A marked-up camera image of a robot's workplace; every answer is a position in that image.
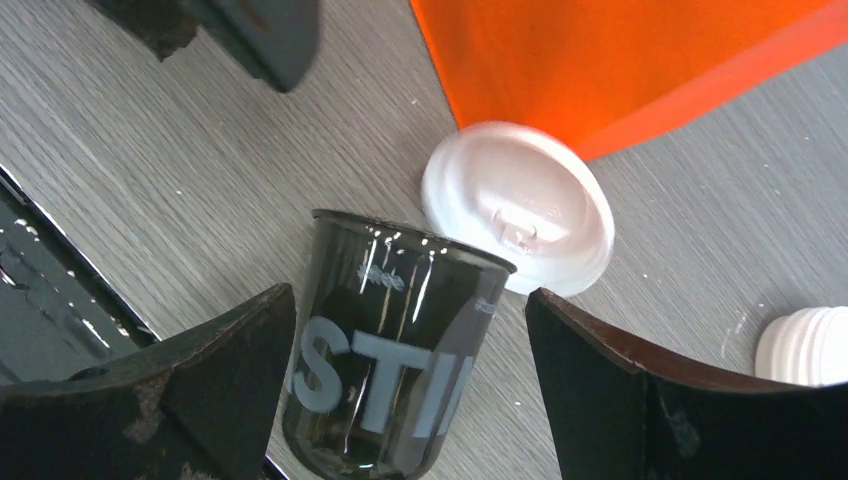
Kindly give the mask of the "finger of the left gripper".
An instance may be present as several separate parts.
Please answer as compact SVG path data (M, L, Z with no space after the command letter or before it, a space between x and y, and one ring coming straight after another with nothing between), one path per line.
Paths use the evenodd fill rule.
M105 18L163 61L204 29L252 77L287 93L314 61L317 0L94 0Z

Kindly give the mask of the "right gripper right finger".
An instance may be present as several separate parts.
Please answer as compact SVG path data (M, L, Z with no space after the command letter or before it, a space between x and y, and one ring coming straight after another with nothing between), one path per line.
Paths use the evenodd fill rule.
M843 479L847 388L717 368L532 292L529 341L565 479Z

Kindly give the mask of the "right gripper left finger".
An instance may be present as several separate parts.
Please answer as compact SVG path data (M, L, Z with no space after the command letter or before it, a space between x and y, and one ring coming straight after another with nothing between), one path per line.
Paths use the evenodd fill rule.
M258 479L296 323L277 284L132 355L1 391L5 479Z

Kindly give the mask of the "white cup lid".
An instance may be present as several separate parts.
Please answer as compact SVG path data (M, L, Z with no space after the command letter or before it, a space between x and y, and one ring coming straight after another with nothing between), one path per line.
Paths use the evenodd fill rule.
M769 323L756 347L754 373L811 387L845 383L847 308L806 308Z

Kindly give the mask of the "white sip lid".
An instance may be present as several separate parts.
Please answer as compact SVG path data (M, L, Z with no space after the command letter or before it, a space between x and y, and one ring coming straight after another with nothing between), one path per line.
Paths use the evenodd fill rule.
M615 225L597 179L539 130L484 122L445 138L421 181L431 229L513 263L508 290L586 291L612 258Z

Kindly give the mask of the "orange paper bag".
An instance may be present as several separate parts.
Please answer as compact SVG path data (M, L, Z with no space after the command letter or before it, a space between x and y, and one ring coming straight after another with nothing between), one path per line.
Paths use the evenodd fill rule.
M507 121L593 160L682 127L843 45L843 1L412 5L461 127Z

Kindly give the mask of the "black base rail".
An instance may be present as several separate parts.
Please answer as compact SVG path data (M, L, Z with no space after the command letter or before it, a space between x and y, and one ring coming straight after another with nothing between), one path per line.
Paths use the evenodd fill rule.
M158 336L7 170L1 172L1 383L64 380Z

